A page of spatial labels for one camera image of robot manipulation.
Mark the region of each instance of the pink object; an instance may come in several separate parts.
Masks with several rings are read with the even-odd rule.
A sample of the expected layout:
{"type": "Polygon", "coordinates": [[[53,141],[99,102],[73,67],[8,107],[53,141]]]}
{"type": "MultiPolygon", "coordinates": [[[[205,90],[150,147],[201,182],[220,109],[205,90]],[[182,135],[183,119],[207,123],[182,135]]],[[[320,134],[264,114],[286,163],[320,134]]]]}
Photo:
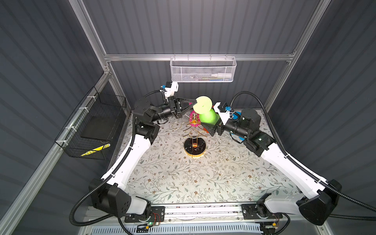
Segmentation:
{"type": "MultiPolygon", "coordinates": [[[[195,111],[192,111],[191,114],[189,115],[189,121],[192,121],[193,114],[197,114],[197,113],[195,111]]],[[[200,115],[197,114],[197,117],[198,117],[198,119],[197,119],[198,122],[200,122],[200,115]]],[[[197,124],[191,124],[191,126],[197,127],[197,126],[199,126],[199,123],[197,123],[197,124]]]]}

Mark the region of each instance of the gray corrugated wall panel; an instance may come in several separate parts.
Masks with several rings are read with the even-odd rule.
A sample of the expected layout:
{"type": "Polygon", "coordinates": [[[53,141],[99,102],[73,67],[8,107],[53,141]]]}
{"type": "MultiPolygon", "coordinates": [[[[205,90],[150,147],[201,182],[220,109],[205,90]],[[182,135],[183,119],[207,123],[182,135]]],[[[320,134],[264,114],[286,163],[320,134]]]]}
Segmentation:
{"type": "MultiPolygon", "coordinates": [[[[376,2],[332,0],[270,115],[287,150],[351,197],[375,205],[376,2]]],[[[344,199],[335,214],[367,215],[344,199]]],[[[338,234],[372,222],[329,219],[338,234]]]]}
{"type": "MultiPolygon", "coordinates": [[[[116,61],[111,62],[116,75],[129,96],[133,107],[137,98],[157,90],[166,81],[171,80],[171,70],[167,61],[116,61]]],[[[265,102],[268,98],[279,74],[283,70],[284,61],[250,62],[239,61],[233,82],[222,83],[179,83],[177,97],[195,99],[208,96],[215,102],[230,102],[233,95],[239,91],[254,92],[265,102]]],[[[161,103],[161,94],[151,95],[151,100],[161,103]]],[[[234,102],[234,107],[259,107],[256,100],[242,95],[234,102]]]]}
{"type": "Polygon", "coordinates": [[[108,54],[291,53],[318,0],[84,0],[108,54]]]}
{"type": "MultiPolygon", "coordinates": [[[[0,217],[43,160],[67,118],[102,74],[102,67],[68,2],[0,3],[0,186],[5,189],[0,190],[0,217]]],[[[87,191],[88,179],[104,173],[105,165],[62,156],[17,230],[28,228],[35,234],[45,226],[42,221],[55,214],[56,230],[61,234],[65,229],[64,233],[77,231],[64,222],[65,210],[87,191]],[[67,182],[81,192],[71,192],[67,182]],[[40,200],[43,195],[50,200],[40,200]],[[64,210],[59,200],[65,201],[64,210]]]]}

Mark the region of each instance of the yellow marker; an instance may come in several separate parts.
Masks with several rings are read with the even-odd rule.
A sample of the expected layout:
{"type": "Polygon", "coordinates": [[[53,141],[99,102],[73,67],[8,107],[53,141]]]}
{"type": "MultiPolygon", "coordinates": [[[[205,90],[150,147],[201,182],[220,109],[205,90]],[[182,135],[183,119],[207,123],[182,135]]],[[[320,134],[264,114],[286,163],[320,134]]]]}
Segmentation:
{"type": "Polygon", "coordinates": [[[87,152],[84,153],[84,154],[81,154],[81,157],[82,157],[82,156],[86,156],[86,155],[90,155],[90,154],[92,154],[92,153],[96,153],[96,152],[101,151],[102,149],[105,149],[105,148],[108,148],[108,147],[110,147],[110,144],[102,145],[102,146],[100,146],[100,147],[98,147],[98,148],[96,148],[96,149],[93,149],[93,150],[87,151],[87,152]]]}

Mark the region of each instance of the white mesh basket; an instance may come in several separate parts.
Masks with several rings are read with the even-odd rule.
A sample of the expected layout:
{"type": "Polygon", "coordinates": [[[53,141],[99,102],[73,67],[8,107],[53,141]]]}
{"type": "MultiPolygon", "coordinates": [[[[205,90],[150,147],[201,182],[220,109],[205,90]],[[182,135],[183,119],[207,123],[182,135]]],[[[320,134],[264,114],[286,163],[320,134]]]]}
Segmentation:
{"type": "Polygon", "coordinates": [[[232,82],[235,57],[175,56],[171,57],[173,82],[232,82]]]}

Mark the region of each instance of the yellow object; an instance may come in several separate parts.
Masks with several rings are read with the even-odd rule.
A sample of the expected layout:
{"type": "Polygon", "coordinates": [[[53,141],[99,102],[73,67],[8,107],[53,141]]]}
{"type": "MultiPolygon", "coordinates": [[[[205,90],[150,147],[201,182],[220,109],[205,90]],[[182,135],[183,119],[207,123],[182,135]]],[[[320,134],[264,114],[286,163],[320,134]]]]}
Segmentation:
{"type": "Polygon", "coordinates": [[[98,148],[96,148],[96,149],[93,149],[93,150],[87,151],[87,152],[84,153],[84,154],[81,154],[81,157],[82,157],[82,156],[86,156],[86,155],[90,155],[90,154],[92,154],[92,153],[96,153],[96,152],[101,151],[102,149],[108,148],[108,147],[110,147],[110,146],[111,146],[110,144],[102,145],[102,146],[100,146],[100,147],[98,147],[98,148]]]}
{"type": "Polygon", "coordinates": [[[213,106],[211,99],[207,96],[200,96],[196,100],[197,104],[193,105],[193,110],[198,114],[209,112],[213,106]]]}

